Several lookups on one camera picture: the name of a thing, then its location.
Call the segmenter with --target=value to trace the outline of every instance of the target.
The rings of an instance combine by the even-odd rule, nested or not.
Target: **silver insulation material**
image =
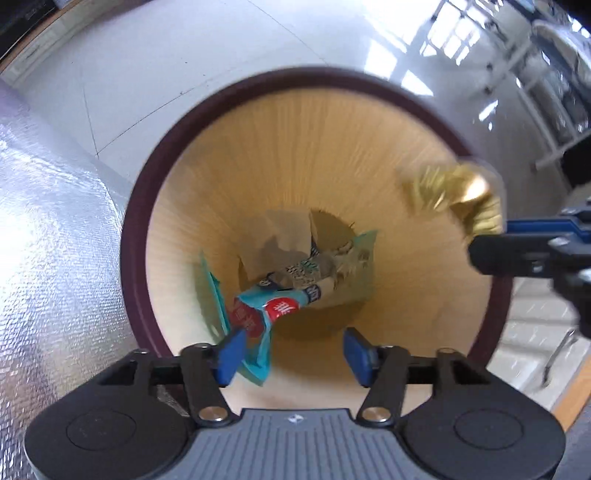
[[[1,479],[33,479],[29,422],[136,348],[119,285],[129,188],[0,82]]]

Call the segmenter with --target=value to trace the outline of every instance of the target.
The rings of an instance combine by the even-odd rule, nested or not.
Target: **snack wrapper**
[[[376,233],[362,233],[336,250],[319,252],[269,273],[235,297],[227,311],[219,283],[209,273],[222,328],[225,333],[235,326],[246,330],[248,343],[243,364],[258,381],[265,381],[269,374],[271,328],[280,317],[314,304],[329,307],[371,295]]]
[[[494,235],[505,229],[501,179],[482,164],[428,166],[403,186],[413,211],[451,211],[468,242],[476,235]]]

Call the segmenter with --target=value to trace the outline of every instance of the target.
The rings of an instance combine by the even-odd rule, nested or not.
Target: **red label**
[[[232,325],[244,328],[250,338],[259,338],[265,330],[261,313],[238,299],[234,299],[229,318]]]
[[[265,305],[265,311],[269,316],[269,320],[271,323],[275,323],[275,321],[288,313],[296,312],[300,309],[298,303],[291,298],[288,297],[281,297],[279,299],[270,300]]]

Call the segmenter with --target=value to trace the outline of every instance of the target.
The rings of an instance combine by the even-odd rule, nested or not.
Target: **brown paper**
[[[267,210],[245,219],[238,241],[248,280],[294,265],[310,256],[315,235],[309,210]]]

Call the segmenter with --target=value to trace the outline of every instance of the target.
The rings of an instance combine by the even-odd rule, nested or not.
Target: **reflective foil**
[[[504,231],[501,194],[494,188],[500,179],[475,163],[423,168],[404,182],[412,210],[450,211],[462,224],[466,239]]]
[[[0,82],[0,478],[29,422],[136,348],[119,286],[122,178]]]

